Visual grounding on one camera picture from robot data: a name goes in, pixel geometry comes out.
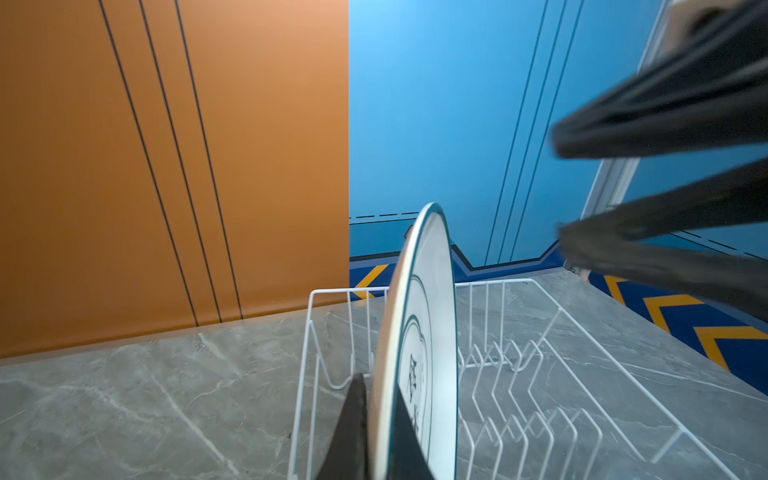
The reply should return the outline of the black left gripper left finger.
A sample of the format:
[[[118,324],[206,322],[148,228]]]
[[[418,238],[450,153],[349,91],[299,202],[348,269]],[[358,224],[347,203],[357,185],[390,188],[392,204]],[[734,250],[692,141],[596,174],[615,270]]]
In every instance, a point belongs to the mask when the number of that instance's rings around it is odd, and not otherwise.
[[[367,387],[364,376],[356,373],[317,480],[368,478],[367,420]]]

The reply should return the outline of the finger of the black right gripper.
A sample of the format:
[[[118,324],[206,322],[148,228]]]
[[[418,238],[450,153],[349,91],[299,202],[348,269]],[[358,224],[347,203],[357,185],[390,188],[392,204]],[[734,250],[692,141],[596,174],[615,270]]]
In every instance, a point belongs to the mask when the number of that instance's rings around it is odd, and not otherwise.
[[[563,159],[649,157],[767,140],[767,4],[737,1],[559,121]]]
[[[747,256],[652,244],[668,234],[764,223],[764,159],[560,228],[576,267],[727,304],[767,318],[767,263]]]

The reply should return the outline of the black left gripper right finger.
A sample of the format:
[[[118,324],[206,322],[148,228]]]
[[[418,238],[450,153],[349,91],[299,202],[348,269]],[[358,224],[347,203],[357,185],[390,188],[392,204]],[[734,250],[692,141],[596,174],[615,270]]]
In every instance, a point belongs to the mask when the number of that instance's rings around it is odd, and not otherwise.
[[[421,450],[406,403],[398,386],[395,387],[394,398],[395,406],[386,478],[393,480],[432,480],[432,473]]]

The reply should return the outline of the white plate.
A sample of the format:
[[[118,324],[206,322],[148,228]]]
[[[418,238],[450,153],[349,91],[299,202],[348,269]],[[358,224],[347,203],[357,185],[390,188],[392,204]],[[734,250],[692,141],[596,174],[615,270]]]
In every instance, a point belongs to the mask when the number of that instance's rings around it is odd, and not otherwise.
[[[369,476],[387,479],[398,386],[433,479],[457,471],[458,334],[450,235],[427,204],[398,258],[378,334],[368,414]]]

